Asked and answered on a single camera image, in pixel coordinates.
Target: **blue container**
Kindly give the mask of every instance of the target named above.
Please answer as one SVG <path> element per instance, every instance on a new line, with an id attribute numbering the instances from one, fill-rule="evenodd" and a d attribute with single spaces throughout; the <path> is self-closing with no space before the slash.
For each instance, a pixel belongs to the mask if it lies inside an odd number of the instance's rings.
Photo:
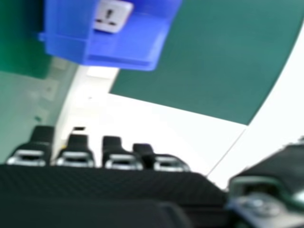
<path id="1" fill-rule="evenodd" d="M 89 66 L 154 70 L 182 0 L 127 0 L 134 11 L 116 34 L 94 30 L 99 0 L 45 0 L 48 54 Z"/>

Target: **green panel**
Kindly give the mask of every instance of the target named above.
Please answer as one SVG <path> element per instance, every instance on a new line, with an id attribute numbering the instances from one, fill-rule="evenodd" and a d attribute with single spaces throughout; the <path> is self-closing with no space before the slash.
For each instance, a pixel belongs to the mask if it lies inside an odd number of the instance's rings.
<path id="1" fill-rule="evenodd" d="M 42 2 L 0 0 L 0 163 L 35 125 L 56 124 L 77 69 L 67 61 L 56 66 L 37 41 Z"/>
<path id="2" fill-rule="evenodd" d="M 303 0 L 184 0 L 158 69 L 112 93 L 248 124 L 290 55 Z"/>

